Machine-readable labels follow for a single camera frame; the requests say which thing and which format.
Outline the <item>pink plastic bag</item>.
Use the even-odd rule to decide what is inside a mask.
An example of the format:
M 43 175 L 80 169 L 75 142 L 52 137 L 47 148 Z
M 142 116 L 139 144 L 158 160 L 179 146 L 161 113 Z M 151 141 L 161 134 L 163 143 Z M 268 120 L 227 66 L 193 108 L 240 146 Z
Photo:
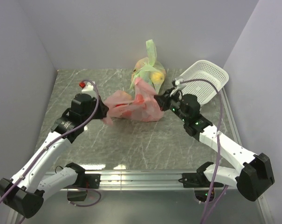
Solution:
M 154 99 L 154 88 L 139 77 L 135 79 L 134 84 L 135 97 L 129 104 L 117 104 L 115 92 L 104 101 L 109 108 L 107 118 L 102 119 L 105 124 L 112 125 L 112 118 L 153 122 L 163 117 L 164 113 Z

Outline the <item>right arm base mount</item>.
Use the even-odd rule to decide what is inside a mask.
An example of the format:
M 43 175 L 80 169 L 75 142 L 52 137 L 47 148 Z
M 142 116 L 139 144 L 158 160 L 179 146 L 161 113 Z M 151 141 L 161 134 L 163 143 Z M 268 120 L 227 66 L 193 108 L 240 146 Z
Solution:
M 195 199 L 199 203 L 206 202 L 211 182 L 205 176 L 199 173 L 182 173 L 178 182 L 183 185 L 183 188 L 192 188 Z

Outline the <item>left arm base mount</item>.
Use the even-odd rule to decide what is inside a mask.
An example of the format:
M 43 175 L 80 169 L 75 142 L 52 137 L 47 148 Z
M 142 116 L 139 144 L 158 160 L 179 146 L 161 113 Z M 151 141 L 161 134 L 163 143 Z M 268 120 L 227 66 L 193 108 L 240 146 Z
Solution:
M 97 194 L 98 197 L 91 205 L 97 204 L 102 197 L 101 193 L 98 191 L 100 178 L 100 174 L 85 174 L 84 176 L 78 177 L 74 184 L 69 185 L 67 200 L 73 205 L 75 202 L 85 202 L 87 199 L 95 200 L 95 198 L 91 196 L 92 192 Z

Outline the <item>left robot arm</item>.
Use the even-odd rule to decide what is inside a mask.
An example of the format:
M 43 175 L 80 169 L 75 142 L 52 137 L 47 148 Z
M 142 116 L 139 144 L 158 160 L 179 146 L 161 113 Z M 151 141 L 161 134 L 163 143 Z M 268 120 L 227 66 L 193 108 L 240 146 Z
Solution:
M 101 97 L 77 94 L 62 116 L 57 119 L 44 143 L 10 179 L 0 180 L 0 203 L 4 203 L 25 218 L 33 217 L 53 194 L 65 187 L 97 189 L 98 184 L 86 176 L 85 169 L 78 164 L 69 163 L 56 174 L 44 178 L 54 160 L 84 131 L 84 127 L 93 119 L 104 119 L 108 107 Z

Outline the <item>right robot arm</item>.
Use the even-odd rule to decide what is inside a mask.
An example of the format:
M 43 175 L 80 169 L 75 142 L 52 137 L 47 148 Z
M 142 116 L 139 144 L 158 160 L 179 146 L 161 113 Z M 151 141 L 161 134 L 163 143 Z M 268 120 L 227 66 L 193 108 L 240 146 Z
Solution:
M 251 152 L 225 134 L 200 114 L 200 104 L 192 94 L 179 96 L 167 90 L 163 95 L 156 95 L 155 100 L 162 111 L 171 110 L 184 123 L 186 133 L 197 141 L 210 147 L 226 159 L 233 167 L 217 167 L 206 163 L 197 174 L 201 186 L 208 186 L 213 181 L 237 188 L 249 201 L 256 201 L 274 183 L 274 174 L 270 158 L 264 153 Z

